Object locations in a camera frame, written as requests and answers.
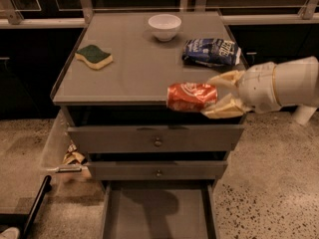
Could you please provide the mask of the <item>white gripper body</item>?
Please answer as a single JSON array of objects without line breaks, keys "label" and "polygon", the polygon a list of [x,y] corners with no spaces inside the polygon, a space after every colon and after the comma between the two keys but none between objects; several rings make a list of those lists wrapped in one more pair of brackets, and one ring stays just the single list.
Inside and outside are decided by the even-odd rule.
[{"label": "white gripper body", "polygon": [[281,109],[274,94],[275,67],[272,62],[252,66],[237,82],[240,99],[258,114]]}]

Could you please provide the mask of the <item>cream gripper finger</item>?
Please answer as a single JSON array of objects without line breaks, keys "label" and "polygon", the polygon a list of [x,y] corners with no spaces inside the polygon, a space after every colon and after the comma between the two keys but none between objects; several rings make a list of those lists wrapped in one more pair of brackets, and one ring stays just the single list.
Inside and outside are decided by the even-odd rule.
[{"label": "cream gripper finger", "polygon": [[209,105],[201,113],[209,119],[230,119],[241,117],[251,108],[247,106],[240,98],[233,94],[228,94],[219,100],[216,104]]},{"label": "cream gripper finger", "polygon": [[237,89],[237,82],[245,74],[244,71],[232,70],[210,78],[207,83],[218,88]]}]

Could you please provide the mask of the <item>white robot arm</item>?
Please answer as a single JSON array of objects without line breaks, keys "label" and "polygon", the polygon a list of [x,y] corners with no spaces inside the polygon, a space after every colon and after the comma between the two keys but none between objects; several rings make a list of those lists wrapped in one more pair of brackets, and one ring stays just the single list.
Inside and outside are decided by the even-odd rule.
[{"label": "white robot arm", "polygon": [[248,112],[265,114],[296,106],[292,118],[305,125],[319,108],[319,65],[315,57],[234,70],[208,83],[221,91],[218,101],[201,111],[210,119],[235,118]]}]

